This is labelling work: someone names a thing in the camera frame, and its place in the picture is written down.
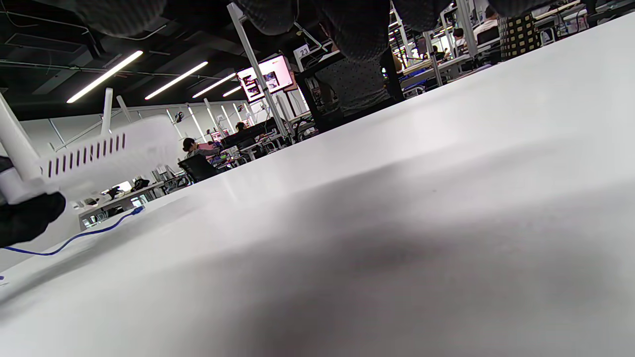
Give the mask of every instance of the desk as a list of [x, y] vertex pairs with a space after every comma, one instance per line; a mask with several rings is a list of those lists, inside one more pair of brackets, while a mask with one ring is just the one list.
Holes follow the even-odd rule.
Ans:
[[304, 112], [298, 116], [295, 116], [293, 119], [289, 120], [289, 125], [293, 125], [296, 121], [303, 120], [304, 118], [311, 115], [311, 112]]
[[[449, 70], [451, 69], [452, 66], [460, 65], [464, 63], [465, 61], [468, 61], [469, 59], [470, 59], [470, 55], [462, 55], [457, 58], [454, 58], [453, 60], [443, 62], [442, 64], [439, 65], [439, 71]], [[423, 73], [417, 74], [416, 76], [412, 78], [405, 79], [404, 81], [401, 82], [401, 87], [404, 89], [407, 89], [412, 86], [418, 85], [422, 81], [428, 80], [430, 78], [434, 78], [434, 70], [432, 68], [428, 69], [427, 71]]]
[[150, 198], [152, 199], [156, 199], [157, 196], [154, 194], [154, 189], [161, 187], [163, 185], [163, 181], [157, 182], [156, 184], [150, 185], [148, 187], [145, 187], [139, 191], [135, 191], [135, 192], [131, 192], [129, 194], [126, 194], [124, 196], [121, 196], [119, 198], [113, 199], [112, 201], [108, 201], [106, 202], [104, 205], [102, 206], [98, 206], [95, 208], [92, 208], [88, 211], [82, 212], [79, 214], [79, 228], [83, 231], [86, 229], [86, 226], [84, 226], [84, 219], [88, 219], [91, 216], [94, 216], [96, 213], [102, 213], [102, 212], [106, 212], [107, 210], [109, 210], [110, 208], [114, 208], [117, 206], [123, 206], [124, 210], [131, 210], [133, 208], [132, 203], [130, 202], [130, 200], [132, 200], [133, 198], [137, 198], [139, 196], [143, 196], [144, 194], [149, 194]]
[[253, 154], [253, 150], [256, 147], [263, 147], [263, 145], [266, 145], [270, 142], [272, 142], [273, 140], [275, 140], [278, 143], [278, 147], [282, 148], [282, 145], [280, 144], [280, 138], [282, 138], [282, 134], [276, 134], [276, 135], [271, 135], [268, 137], [264, 137], [262, 139], [260, 139], [256, 144], [250, 145], [248, 147], [245, 147], [244, 149], [240, 150], [240, 152], [247, 152], [247, 155], [249, 155], [249, 158], [254, 161], [256, 160], [256, 157]]
[[632, 356], [632, 33], [618, 18], [8, 269], [0, 356]]

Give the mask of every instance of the white router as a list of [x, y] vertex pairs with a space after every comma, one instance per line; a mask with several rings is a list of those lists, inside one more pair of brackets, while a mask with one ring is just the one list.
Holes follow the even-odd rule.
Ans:
[[14, 168], [0, 173], [0, 192], [15, 205], [44, 193], [78, 201], [158, 166], [177, 162], [178, 138], [167, 115], [110, 132], [112, 89], [106, 89], [101, 135], [41, 158], [0, 94], [0, 142]]

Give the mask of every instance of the hand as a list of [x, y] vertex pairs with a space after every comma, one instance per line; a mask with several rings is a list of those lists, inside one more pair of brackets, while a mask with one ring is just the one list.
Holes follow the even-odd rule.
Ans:
[[66, 199], [59, 192], [0, 206], [0, 248], [37, 238], [65, 208]]

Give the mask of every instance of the display screen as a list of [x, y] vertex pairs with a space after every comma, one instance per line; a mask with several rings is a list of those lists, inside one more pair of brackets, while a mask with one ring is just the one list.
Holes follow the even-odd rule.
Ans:
[[[262, 62], [259, 67], [270, 93], [275, 93], [293, 84], [289, 68], [287, 68], [283, 56]], [[258, 88], [258, 79], [253, 67], [238, 72], [238, 79], [250, 102], [264, 97], [264, 94]]]

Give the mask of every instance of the blue cable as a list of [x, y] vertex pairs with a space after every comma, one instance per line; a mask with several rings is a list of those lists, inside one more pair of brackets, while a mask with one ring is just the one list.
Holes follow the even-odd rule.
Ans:
[[70, 242], [74, 241], [75, 239], [78, 239], [78, 238], [81, 238], [81, 237], [85, 237], [85, 236], [90, 236], [90, 235], [92, 235], [92, 234], [98, 234], [98, 233], [103, 233], [103, 232], [110, 231], [111, 229], [113, 229], [113, 228], [117, 227], [117, 226], [121, 223], [121, 221], [123, 221], [126, 217], [130, 217], [130, 216], [132, 216], [132, 215], [136, 215], [136, 214], [138, 214], [139, 212], [141, 212], [141, 211], [143, 211], [143, 210], [144, 210], [144, 207], [143, 207], [143, 206], [141, 206], [141, 207], [137, 207], [137, 208], [135, 208], [134, 210], [132, 210], [132, 212], [130, 212], [129, 214], [127, 214], [127, 215], [125, 215], [125, 216], [121, 217], [121, 218], [117, 221], [117, 223], [113, 224], [113, 225], [112, 225], [112, 226], [110, 226], [110, 227], [106, 227], [106, 228], [103, 228], [103, 229], [99, 229], [99, 230], [97, 230], [97, 231], [86, 232], [86, 233], [80, 233], [80, 234], [78, 234], [77, 236], [74, 236], [73, 238], [71, 238], [71, 239], [67, 240], [67, 241], [66, 241], [66, 243], [64, 243], [64, 244], [63, 244], [60, 248], [57, 248], [56, 250], [54, 250], [54, 251], [52, 251], [52, 252], [49, 252], [49, 253], [36, 253], [36, 252], [29, 252], [28, 250], [22, 250], [22, 249], [19, 249], [19, 248], [13, 248], [13, 247], [11, 247], [11, 246], [6, 246], [6, 247], [4, 247], [3, 249], [6, 249], [6, 250], [11, 250], [12, 252], [24, 253], [24, 254], [33, 254], [33, 255], [54, 255], [54, 254], [59, 253], [62, 249], [64, 249], [67, 245], [69, 245], [69, 243], [70, 243]]

